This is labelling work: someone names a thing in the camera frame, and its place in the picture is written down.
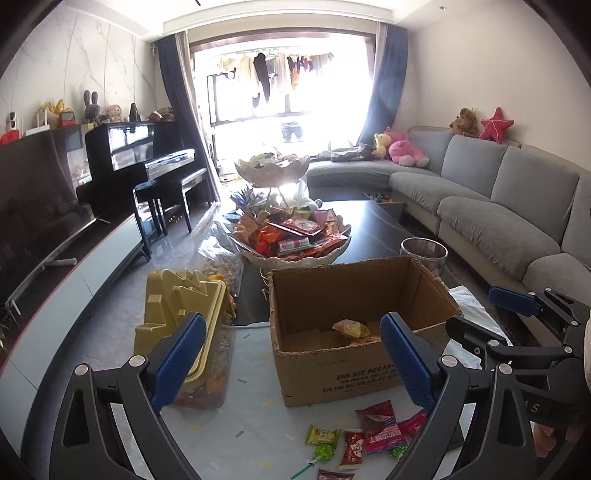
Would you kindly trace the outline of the right hand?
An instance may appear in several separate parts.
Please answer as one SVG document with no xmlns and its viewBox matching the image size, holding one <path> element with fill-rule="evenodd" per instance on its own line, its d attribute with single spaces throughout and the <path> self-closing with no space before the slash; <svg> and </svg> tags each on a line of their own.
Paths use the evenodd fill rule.
<svg viewBox="0 0 591 480">
<path fill-rule="evenodd" d="M 577 444 L 587 428 L 586 423 L 570 426 L 565 434 L 567 443 Z M 557 446 L 558 439 L 553 427 L 535 423 L 533 426 L 535 453 L 538 458 L 546 458 Z"/>
</svg>

